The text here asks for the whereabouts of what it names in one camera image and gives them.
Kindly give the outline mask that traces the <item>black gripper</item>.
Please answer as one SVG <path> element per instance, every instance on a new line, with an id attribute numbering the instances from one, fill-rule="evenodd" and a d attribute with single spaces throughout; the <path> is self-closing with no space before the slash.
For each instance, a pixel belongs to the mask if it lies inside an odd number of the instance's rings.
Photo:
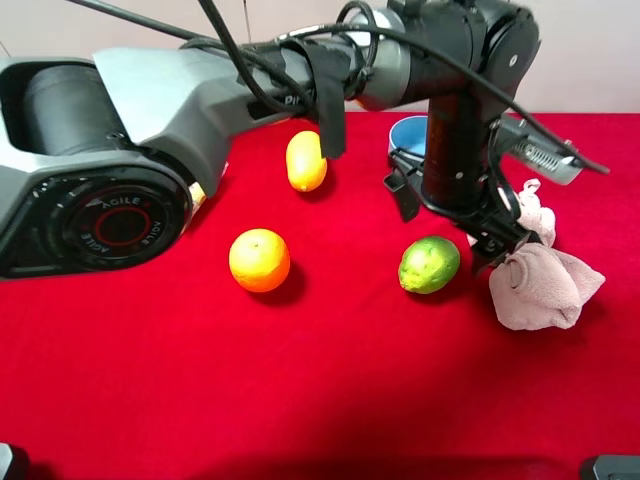
<path id="1" fill-rule="evenodd" d="M 427 202 L 475 240 L 471 272 L 479 275 L 539 235 L 519 224 L 520 203 L 507 182 L 496 151 L 497 135 L 482 118 L 482 103 L 470 93 L 429 102 L 424 157 L 405 148 L 388 153 L 384 178 L 403 222 L 413 220 L 422 201 L 411 183 L 423 173 Z"/>

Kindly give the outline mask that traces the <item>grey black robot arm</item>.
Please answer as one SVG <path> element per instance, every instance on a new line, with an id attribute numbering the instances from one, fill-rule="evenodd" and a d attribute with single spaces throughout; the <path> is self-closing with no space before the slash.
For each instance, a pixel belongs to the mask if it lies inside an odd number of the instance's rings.
<path id="1" fill-rule="evenodd" d="M 347 3 L 332 25 L 262 44 L 217 37 L 175 50 L 115 48 L 90 60 L 1 64 L 1 275 L 33 278 L 145 263 L 183 234 L 224 174 L 232 139 L 292 117 L 346 149 L 348 100 L 429 104 L 426 157 L 386 185 L 405 219 L 427 207 L 475 237 L 476 267 L 539 235 L 499 167 L 498 133 L 539 46 L 506 1 Z"/>

